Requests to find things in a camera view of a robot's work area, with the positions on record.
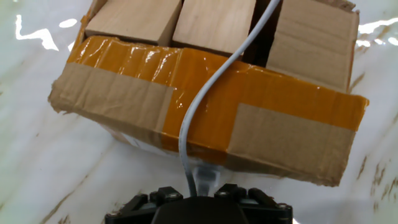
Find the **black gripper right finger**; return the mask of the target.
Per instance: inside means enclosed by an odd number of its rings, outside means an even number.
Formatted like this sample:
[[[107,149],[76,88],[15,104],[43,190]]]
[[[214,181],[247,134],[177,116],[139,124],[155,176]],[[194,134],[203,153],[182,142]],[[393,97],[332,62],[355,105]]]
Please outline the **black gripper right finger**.
[[[293,208],[277,203],[258,188],[245,189],[237,184],[224,184],[214,198],[225,198],[236,204],[248,223],[293,224]]]

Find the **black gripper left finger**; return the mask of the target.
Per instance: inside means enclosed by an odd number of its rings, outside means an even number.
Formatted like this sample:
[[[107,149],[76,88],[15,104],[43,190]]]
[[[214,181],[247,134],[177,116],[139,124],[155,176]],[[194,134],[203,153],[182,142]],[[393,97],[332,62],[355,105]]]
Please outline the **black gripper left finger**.
[[[169,202],[182,200],[173,187],[161,187],[150,194],[137,194],[117,212],[104,216],[105,224],[150,224],[158,209]]]

